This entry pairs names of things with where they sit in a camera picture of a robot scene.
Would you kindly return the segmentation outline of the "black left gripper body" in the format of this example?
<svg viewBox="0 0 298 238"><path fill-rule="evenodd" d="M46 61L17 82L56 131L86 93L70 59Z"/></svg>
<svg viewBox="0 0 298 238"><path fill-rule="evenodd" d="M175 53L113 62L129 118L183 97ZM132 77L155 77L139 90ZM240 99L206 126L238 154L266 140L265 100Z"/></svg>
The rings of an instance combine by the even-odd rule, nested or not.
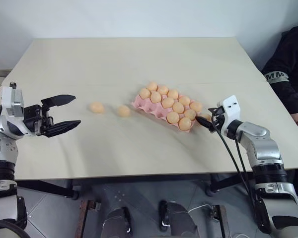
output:
<svg viewBox="0 0 298 238"><path fill-rule="evenodd" d="M50 108L45 105L33 105L24 108L23 123L26 128L37 136L45 135L46 131L54 125L53 118L49 116Z"/></svg>

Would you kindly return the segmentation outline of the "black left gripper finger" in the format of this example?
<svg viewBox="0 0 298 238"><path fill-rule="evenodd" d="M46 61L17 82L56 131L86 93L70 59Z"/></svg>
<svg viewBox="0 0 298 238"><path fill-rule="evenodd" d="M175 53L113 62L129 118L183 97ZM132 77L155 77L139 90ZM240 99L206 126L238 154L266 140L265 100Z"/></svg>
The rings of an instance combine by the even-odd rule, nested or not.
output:
<svg viewBox="0 0 298 238"><path fill-rule="evenodd" d="M43 106L47 107L47 108L51 108L51 107L59 107L62 105L66 105L68 103L70 103L71 101L73 101L74 99L76 99L75 96L73 95L57 95L57 96L53 96L50 98L46 98L41 100L41 103Z"/></svg>
<svg viewBox="0 0 298 238"><path fill-rule="evenodd" d="M43 129L43 135L46 137L54 137L66 133L81 123L81 120L63 121L54 125L49 125Z"/></svg>

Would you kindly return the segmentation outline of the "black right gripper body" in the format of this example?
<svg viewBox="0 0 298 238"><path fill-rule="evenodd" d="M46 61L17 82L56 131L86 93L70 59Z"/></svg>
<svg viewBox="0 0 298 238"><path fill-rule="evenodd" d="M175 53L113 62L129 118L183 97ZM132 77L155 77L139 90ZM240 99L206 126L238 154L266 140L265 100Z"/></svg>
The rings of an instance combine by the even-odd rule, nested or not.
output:
<svg viewBox="0 0 298 238"><path fill-rule="evenodd" d="M227 127L224 126L225 123L225 109L223 106L218 107L216 113L211 113L211 123L213 124L215 130L217 129L220 132L226 132Z"/></svg>

